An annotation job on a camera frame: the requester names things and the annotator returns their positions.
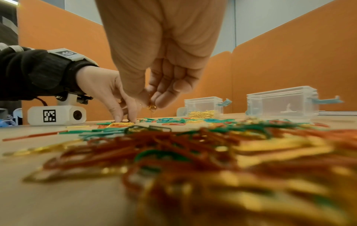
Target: hand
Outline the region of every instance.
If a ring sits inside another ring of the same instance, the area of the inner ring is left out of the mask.
[[[76,80],[83,92],[100,100],[108,108],[116,122],[121,122],[126,114],[131,122],[136,121],[140,105],[125,94],[119,72],[87,66],[77,72]]]
[[[216,45],[226,0],[96,3],[128,95],[164,108],[197,85]]]

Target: table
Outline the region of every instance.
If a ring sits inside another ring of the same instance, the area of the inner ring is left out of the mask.
[[[244,114],[228,114],[224,118],[242,120]],[[311,121],[332,128],[357,129],[357,117],[319,116]],[[71,130],[91,130],[90,127]],[[195,129],[203,124],[169,126],[173,131]],[[66,126],[0,128],[0,139],[67,130]],[[74,140],[77,134],[53,135],[15,141],[0,141],[0,155],[23,148],[39,147]],[[0,225],[9,226],[126,226],[133,225],[135,201],[128,198],[119,177],[61,181],[51,184],[25,184],[21,179],[58,154],[0,159]]]

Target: black sleeve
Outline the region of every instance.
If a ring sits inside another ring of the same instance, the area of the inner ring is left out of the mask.
[[[85,66],[96,65],[86,60],[71,61],[46,50],[3,48],[0,51],[0,101],[32,100],[67,93],[85,95],[75,79]]]

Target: empty clear container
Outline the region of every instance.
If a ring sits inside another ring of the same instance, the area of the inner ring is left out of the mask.
[[[247,95],[247,115],[259,118],[310,118],[319,114],[317,90],[310,86]]]
[[[223,107],[218,104],[223,100],[218,97],[205,97],[185,100],[186,116],[197,115],[197,118],[220,118],[223,115]]]

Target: camera lens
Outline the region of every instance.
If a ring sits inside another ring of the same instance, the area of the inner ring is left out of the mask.
[[[80,120],[82,118],[82,112],[74,111],[73,112],[73,117],[74,117],[75,120]]]

